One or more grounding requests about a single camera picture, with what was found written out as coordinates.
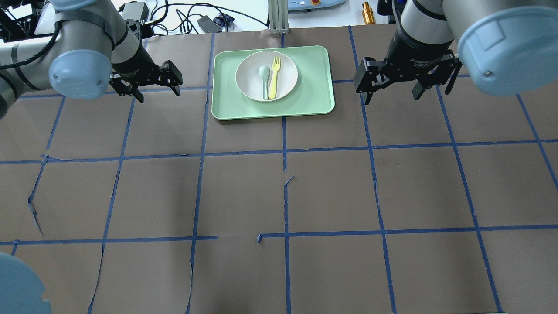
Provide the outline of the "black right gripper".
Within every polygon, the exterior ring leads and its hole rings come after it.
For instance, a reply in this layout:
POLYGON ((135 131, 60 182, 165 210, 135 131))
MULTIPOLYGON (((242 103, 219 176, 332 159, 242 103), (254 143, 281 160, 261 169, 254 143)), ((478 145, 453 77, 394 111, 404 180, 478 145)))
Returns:
POLYGON ((417 80, 412 89, 415 101, 436 85, 446 85, 445 95, 450 95, 463 66, 462 60, 449 48, 451 43, 452 40, 426 44, 404 31, 395 32, 383 60, 369 56, 361 59, 353 78, 355 92, 365 95, 364 105, 368 105, 379 87, 417 80))

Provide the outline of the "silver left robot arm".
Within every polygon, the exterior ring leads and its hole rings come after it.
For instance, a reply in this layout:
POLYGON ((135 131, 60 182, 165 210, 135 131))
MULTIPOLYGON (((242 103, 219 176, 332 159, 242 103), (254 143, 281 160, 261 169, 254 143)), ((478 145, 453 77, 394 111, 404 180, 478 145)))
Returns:
POLYGON ((24 94, 56 90, 91 100, 113 89, 143 102, 140 88, 158 85, 180 95, 183 74, 167 60, 157 65, 134 27, 109 0, 52 0, 50 37, 1 44, 0 116, 24 94))

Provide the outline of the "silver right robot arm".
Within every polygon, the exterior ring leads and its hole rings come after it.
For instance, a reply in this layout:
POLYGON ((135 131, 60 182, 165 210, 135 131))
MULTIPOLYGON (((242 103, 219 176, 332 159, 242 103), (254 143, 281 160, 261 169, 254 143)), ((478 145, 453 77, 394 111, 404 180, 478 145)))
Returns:
POLYGON ((464 66, 483 93, 508 97, 557 80, 555 0, 380 0, 397 24, 383 60, 363 58, 353 82, 366 95, 416 82, 412 95, 446 85, 464 66))

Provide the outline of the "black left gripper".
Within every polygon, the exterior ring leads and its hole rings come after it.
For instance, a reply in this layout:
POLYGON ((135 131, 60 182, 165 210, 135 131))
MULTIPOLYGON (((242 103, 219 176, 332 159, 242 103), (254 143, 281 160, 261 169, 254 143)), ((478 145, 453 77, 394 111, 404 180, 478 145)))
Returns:
POLYGON ((117 74, 110 76, 110 87, 121 97, 131 96, 143 103, 145 97, 138 87, 150 85, 169 87, 176 97, 180 96, 183 74, 178 67, 171 60, 157 65, 141 44, 130 59, 114 62, 112 68, 117 74))

